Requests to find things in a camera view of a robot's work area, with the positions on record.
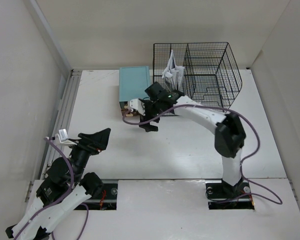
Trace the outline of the teal mini drawer cabinet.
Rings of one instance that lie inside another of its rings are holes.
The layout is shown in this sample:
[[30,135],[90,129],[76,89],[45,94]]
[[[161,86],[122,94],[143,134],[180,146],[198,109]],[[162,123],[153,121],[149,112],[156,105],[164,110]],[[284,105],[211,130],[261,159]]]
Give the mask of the teal mini drawer cabinet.
[[119,106],[122,115],[127,111],[130,100],[148,97],[145,90],[150,85],[148,66],[121,67],[119,69]]

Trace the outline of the white paper booklet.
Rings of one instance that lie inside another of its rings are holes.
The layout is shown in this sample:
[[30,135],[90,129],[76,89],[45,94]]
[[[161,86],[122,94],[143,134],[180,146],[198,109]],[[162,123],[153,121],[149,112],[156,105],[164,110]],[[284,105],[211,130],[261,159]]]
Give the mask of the white paper booklet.
[[161,75],[162,79],[168,81],[172,87],[175,87],[178,90],[182,85],[184,71],[184,66],[178,66],[176,64],[174,51],[171,50],[167,66],[163,70]]

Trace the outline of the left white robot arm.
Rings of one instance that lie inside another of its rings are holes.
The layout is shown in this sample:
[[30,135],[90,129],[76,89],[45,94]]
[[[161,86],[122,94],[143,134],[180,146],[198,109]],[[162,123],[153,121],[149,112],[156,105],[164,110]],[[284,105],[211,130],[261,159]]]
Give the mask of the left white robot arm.
[[36,190],[32,205],[23,218],[6,228],[13,240],[47,240],[57,225],[86,200],[101,195],[104,184],[95,172],[85,172],[91,156],[107,149],[111,134],[105,128],[93,134],[79,133],[68,138],[61,129],[54,137],[45,137],[59,154]]

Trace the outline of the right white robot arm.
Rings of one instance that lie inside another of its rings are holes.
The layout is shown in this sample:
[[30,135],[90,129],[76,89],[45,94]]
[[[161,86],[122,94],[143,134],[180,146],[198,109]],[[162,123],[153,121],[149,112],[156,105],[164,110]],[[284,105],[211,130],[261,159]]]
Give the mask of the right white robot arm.
[[214,135],[214,148],[222,159],[222,193],[233,197],[240,191],[243,181],[240,173],[242,148],[246,139],[240,117],[236,113],[222,113],[206,109],[179,90],[167,91],[158,82],[146,90],[149,99],[131,100],[130,108],[140,114],[140,125],[146,132],[156,132],[158,127],[148,123],[165,111],[189,119]]

